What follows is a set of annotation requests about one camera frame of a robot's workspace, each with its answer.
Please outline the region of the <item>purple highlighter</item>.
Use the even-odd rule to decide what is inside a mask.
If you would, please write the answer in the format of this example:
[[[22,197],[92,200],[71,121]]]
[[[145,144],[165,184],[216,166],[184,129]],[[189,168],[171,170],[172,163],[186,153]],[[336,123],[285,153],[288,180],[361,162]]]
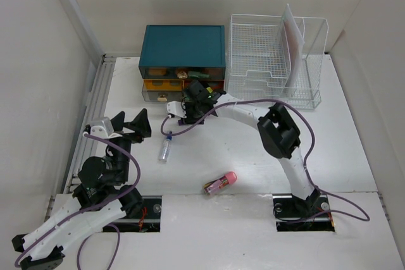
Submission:
[[[183,119],[179,119],[179,120],[178,120],[178,125],[179,125],[179,126],[183,126],[183,125],[193,125],[193,124],[194,124],[194,123],[190,123],[190,124],[189,124],[189,123],[186,123]]]

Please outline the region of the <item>small drawer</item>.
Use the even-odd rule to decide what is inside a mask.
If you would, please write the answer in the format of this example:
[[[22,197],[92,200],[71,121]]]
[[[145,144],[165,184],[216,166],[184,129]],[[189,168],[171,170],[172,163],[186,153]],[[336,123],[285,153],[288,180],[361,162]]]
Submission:
[[[181,101],[183,88],[182,80],[144,80],[142,96],[146,102]]]
[[[223,80],[185,80],[183,90],[182,90],[183,93],[185,93],[187,91],[187,88],[191,85],[192,82],[198,82],[201,84],[202,87],[204,87],[204,89],[198,90],[198,92],[207,91],[208,87],[211,88],[209,90],[210,92],[214,91],[214,90],[223,90],[223,88],[224,88]]]

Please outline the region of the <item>green capsule stapler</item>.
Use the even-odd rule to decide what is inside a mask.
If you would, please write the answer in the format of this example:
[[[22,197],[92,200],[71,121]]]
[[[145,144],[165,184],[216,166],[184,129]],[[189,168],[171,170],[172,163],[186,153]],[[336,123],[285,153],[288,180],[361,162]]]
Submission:
[[[198,71],[190,71],[190,72],[188,72],[188,78],[189,79],[209,79],[210,75],[201,73]]]

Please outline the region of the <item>transparent drawer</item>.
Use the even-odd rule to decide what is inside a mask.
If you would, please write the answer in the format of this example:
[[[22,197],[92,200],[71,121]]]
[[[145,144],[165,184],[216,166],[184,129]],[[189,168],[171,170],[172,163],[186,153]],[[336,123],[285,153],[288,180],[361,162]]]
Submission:
[[[223,68],[196,67],[140,67],[140,74],[145,80],[223,80]]]

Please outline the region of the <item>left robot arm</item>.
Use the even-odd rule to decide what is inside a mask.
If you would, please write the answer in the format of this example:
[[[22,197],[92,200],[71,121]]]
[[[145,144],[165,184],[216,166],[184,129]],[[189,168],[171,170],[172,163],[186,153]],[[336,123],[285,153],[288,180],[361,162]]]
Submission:
[[[80,183],[60,210],[33,232],[12,239],[19,253],[16,268],[55,269],[75,242],[102,231],[117,219],[134,218],[144,209],[137,184],[128,185],[127,181],[131,164],[140,170],[131,154],[132,145],[151,137],[147,109],[129,122],[123,111],[113,118],[99,118],[86,125],[82,135],[105,144],[105,155],[83,162],[78,172]]]

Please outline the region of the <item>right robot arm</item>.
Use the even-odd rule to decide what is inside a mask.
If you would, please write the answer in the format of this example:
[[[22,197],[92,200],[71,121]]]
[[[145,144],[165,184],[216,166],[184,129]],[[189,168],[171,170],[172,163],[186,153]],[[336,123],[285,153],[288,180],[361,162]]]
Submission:
[[[296,217],[306,217],[315,210],[320,192],[310,183],[300,149],[300,130],[281,102],[269,108],[244,103],[230,94],[212,90],[194,80],[184,89],[185,124],[197,122],[209,111],[220,118],[230,118],[253,127],[265,151],[278,159],[290,183]]]

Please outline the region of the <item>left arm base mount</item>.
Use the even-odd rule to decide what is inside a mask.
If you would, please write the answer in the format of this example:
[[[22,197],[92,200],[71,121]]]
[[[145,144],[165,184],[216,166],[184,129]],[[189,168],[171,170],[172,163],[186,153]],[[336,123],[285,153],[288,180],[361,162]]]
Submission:
[[[144,207],[133,217],[113,222],[121,233],[157,233],[161,229],[162,196],[144,196]]]

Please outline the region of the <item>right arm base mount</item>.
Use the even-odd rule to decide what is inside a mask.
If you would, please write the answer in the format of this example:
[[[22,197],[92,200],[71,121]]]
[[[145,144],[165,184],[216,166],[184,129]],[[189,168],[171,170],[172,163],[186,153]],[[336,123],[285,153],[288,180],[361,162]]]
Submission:
[[[308,219],[321,211],[329,210],[326,195],[321,195],[309,210],[299,211],[291,194],[273,196],[273,215],[276,219],[278,232],[334,232],[335,225],[332,215],[328,213]]]

